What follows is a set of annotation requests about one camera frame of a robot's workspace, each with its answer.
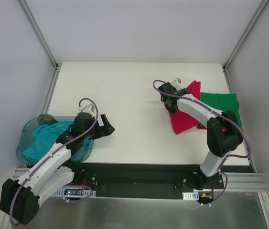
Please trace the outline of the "magenta t shirt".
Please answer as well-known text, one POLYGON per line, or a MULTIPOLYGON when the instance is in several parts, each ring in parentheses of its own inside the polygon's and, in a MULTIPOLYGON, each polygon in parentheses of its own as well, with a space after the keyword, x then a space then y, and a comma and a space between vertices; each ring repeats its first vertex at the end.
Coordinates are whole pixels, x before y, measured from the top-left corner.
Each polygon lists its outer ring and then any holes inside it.
MULTIPOLYGON (((196 99, 201 100, 201 82, 192 81, 187 87, 186 90, 191 93, 196 99)), ((168 111, 173 131, 176 135, 189 130, 199 124, 199 121, 191 117, 190 115, 177 111, 172 113, 168 111)))

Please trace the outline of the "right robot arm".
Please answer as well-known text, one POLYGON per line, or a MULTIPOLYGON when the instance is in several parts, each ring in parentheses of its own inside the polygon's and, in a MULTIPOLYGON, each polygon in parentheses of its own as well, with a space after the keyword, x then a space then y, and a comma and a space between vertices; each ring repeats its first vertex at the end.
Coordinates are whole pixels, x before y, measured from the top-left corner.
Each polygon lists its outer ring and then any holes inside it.
POLYGON ((172 83, 162 82, 155 89, 160 93, 161 101, 168 111, 173 114, 177 111, 188 114, 206 127, 209 152, 200 165, 196 182, 199 187, 208 188, 226 157, 243 142, 234 112, 223 112, 201 102, 183 88, 178 79, 172 83))

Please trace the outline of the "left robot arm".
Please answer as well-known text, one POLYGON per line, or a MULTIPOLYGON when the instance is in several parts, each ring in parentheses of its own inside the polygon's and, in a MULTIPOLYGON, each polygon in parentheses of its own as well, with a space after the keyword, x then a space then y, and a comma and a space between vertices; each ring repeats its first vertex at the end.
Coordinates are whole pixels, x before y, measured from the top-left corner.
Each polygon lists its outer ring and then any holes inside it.
POLYGON ((81 183, 82 168, 71 157, 85 141, 109 136, 115 131, 105 114, 100 117, 103 125, 91 112, 78 113, 41 160, 16 180, 9 178, 3 183, 0 210, 8 214, 12 226, 31 222, 42 204, 64 185, 81 183))

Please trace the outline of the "grey cloth in basket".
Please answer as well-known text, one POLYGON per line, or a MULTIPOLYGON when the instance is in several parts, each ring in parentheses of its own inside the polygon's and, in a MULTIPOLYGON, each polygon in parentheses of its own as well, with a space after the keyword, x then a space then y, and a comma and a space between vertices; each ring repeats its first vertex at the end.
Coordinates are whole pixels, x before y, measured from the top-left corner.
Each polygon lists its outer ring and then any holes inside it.
POLYGON ((40 114, 37 117, 38 125, 52 125, 58 123, 58 121, 50 114, 40 114))

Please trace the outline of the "teal t shirt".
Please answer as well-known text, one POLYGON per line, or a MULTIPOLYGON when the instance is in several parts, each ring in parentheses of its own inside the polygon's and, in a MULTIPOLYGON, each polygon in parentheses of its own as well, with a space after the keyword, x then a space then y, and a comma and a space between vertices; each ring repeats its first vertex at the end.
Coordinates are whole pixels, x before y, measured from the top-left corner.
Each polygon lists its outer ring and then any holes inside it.
POLYGON ((73 121, 61 121, 51 125, 38 126, 32 132, 32 145, 24 150, 23 154, 30 161, 39 161, 52 148, 58 136, 72 124, 73 121))

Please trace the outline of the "folded green t shirt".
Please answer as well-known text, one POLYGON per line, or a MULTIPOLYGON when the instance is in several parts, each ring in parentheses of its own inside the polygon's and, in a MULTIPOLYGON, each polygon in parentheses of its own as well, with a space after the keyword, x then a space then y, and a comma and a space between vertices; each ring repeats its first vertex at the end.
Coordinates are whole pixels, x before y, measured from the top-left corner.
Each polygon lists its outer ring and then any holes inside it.
POLYGON ((237 118, 238 125, 242 127, 237 94, 212 94, 201 92, 201 102, 221 111, 233 111, 237 118))

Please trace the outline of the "folded red t shirt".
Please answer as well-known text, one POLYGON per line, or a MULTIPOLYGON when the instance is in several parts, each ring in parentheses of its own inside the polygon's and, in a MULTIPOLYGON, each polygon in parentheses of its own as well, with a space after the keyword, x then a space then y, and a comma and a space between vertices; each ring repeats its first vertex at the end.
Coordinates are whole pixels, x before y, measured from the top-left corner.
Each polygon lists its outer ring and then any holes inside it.
POLYGON ((204 126, 202 123, 199 123, 198 125, 197 125, 197 128, 198 129, 203 129, 203 130, 206 130, 207 129, 207 127, 206 126, 204 126))

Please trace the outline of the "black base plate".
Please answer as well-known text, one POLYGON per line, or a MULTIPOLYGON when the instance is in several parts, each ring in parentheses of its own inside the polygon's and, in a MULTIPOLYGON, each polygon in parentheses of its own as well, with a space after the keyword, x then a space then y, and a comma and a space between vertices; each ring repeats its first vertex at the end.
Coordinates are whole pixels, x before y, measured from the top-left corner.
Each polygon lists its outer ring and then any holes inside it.
POLYGON ((201 178, 198 165, 81 163, 71 184, 104 198, 182 199, 183 193, 224 188, 219 174, 201 178))

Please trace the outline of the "left aluminium frame post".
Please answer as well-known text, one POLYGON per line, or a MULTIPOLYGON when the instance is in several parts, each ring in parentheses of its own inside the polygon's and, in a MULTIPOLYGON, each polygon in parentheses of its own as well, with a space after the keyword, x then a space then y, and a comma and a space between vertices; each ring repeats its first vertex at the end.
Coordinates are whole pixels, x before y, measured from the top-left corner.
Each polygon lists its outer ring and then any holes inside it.
POLYGON ((47 43, 37 21, 32 13, 32 10, 30 9, 30 7, 27 3, 27 1, 26 0, 18 0, 17 2, 19 4, 21 10, 23 11, 23 13, 24 13, 34 35, 36 36, 40 46, 42 47, 45 55, 47 56, 49 62, 51 63, 53 69, 57 70, 59 67, 59 64, 56 61, 48 43, 47 43))

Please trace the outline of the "aluminium frame post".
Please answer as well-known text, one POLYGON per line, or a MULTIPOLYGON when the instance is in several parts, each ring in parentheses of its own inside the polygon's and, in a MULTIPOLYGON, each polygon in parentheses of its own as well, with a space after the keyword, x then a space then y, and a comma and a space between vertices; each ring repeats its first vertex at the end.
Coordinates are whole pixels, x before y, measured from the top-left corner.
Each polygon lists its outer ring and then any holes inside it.
POLYGON ((59 67, 59 64, 56 61, 48 43, 47 43, 37 21, 32 13, 32 10, 30 9, 30 7, 27 3, 27 1, 26 0, 18 0, 17 2, 19 4, 21 10, 23 11, 23 13, 24 13, 34 35, 36 36, 40 46, 42 47, 45 55, 47 56, 49 62, 51 63, 53 69, 57 70, 59 67))
POLYGON ((227 61, 223 64, 223 71, 226 72, 229 66, 232 64, 233 60, 236 58, 237 54, 240 52, 242 46, 245 44, 246 40, 249 38, 254 27, 257 25, 261 15, 266 10, 269 5, 269 0, 261 0, 258 7, 254 11, 252 17, 250 18, 248 24, 246 25, 244 31, 241 33, 235 47, 233 48, 231 54, 229 55, 227 61))

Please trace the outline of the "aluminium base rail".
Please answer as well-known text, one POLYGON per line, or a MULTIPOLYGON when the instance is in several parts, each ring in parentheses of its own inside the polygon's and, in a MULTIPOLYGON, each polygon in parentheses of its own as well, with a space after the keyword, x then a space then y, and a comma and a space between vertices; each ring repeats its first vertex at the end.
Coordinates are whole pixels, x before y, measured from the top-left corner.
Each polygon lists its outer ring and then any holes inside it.
MULTIPOLYGON (((258 192, 268 191, 268 185, 264 176, 256 173, 224 173, 220 172, 219 175, 223 178, 224 189, 228 191, 247 191, 247 192, 258 192)), ((87 188, 93 192, 93 189, 86 185, 72 185, 71 183, 64 185, 63 187, 73 187, 84 189, 87 188)))

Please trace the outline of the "right aluminium frame post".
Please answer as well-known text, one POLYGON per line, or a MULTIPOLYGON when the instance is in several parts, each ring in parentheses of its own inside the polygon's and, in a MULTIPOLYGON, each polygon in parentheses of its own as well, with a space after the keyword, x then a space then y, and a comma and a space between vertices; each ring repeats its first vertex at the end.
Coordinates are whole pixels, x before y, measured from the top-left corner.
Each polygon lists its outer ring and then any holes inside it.
POLYGON ((261 0, 258 7, 254 11, 252 17, 250 18, 248 24, 246 25, 244 31, 241 33, 235 47, 233 48, 231 54, 229 55, 227 61, 223 64, 223 71, 226 72, 229 66, 232 64, 233 60, 236 58, 237 54, 240 52, 242 46, 245 44, 246 40, 249 38, 254 27, 257 25, 261 15, 266 10, 269 5, 269 0, 261 0))

